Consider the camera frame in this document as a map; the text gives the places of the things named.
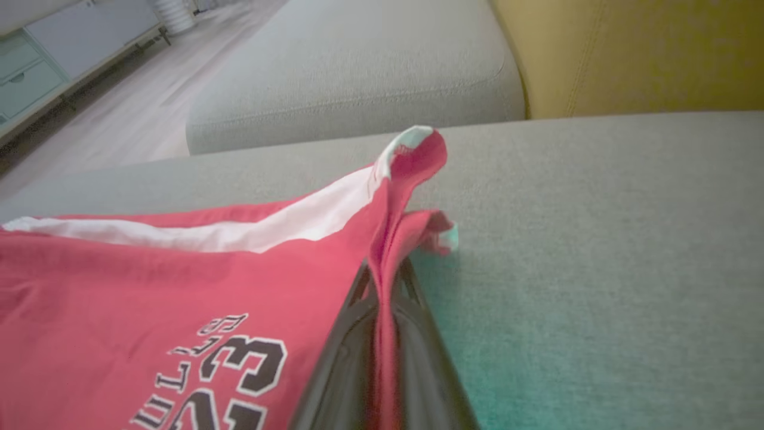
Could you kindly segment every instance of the gray cushion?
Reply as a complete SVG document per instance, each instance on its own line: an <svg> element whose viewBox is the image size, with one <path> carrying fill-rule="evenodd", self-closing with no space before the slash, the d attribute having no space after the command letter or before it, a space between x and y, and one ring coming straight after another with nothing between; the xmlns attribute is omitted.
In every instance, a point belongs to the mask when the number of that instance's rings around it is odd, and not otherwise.
<svg viewBox="0 0 764 430"><path fill-rule="evenodd" d="M487 0L291 0L188 118L191 154L523 119Z"/></svg>
<svg viewBox="0 0 764 430"><path fill-rule="evenodd" d="M761 429L764 112L513 122L442 131L412 207L461 248L414 264L484 429ZM0 219L294 197L390 135L89 172Z"/></svg>

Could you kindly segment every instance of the floor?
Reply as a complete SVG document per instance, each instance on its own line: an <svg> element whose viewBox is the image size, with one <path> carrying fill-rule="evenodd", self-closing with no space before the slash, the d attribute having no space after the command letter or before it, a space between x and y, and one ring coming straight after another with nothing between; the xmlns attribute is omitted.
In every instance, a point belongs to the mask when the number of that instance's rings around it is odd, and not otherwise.
<svg viewBox="0 0 764 430"><path fill-rule="evenodd" d="M109 68L0 149L0 200L44 178L187 157L186 116L225 59L287 0L228 4Z"/></svg>

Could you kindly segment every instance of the sofa seat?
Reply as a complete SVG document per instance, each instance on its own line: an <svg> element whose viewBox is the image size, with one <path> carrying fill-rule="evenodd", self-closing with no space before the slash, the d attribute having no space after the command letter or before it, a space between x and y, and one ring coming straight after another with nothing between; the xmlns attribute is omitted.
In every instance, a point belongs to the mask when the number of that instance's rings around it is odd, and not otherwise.
<svg viewBox="0 0 764 430"><path fill-rule="evenodd" d="M448 164L411 207L459 222L413 262L483 430L764 422L764 112L441 130ZM393 135L92 171L0 204L157 213L291 199Z"/></svg>
<svg viewBox="0 0 764 430"><path fill-rule="evenodd" d="M189 152L524 119L486 0L290 0L198 95Z"/></svg>

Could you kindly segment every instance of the yellow cushion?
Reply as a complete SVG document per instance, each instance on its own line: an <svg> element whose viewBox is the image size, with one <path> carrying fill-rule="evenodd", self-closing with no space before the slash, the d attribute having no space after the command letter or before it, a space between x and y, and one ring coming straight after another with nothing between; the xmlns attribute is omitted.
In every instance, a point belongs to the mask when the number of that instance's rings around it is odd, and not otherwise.
<svg viewBox="0 0 764 430"><path fill-rule="evenodd" d="M764 109L763 0L493 0L530 118Z"/></svg>

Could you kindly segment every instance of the green drawer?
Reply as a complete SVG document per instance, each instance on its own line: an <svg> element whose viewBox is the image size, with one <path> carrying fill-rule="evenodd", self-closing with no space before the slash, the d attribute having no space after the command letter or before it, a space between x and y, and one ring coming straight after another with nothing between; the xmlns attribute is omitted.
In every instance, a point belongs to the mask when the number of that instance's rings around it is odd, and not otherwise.
<svg viewBox="0 0 764 430"><path fill-rule="evenodd" d="M0 83L0 114L13 118L63 80L48 63L41 61L10 80Z"/></svg>
<svg viewBox="0 0 764 430"><path fill-rule="evenodd" d="M21 34L0 40L0 82L32 64L40 53Z"/></svg>

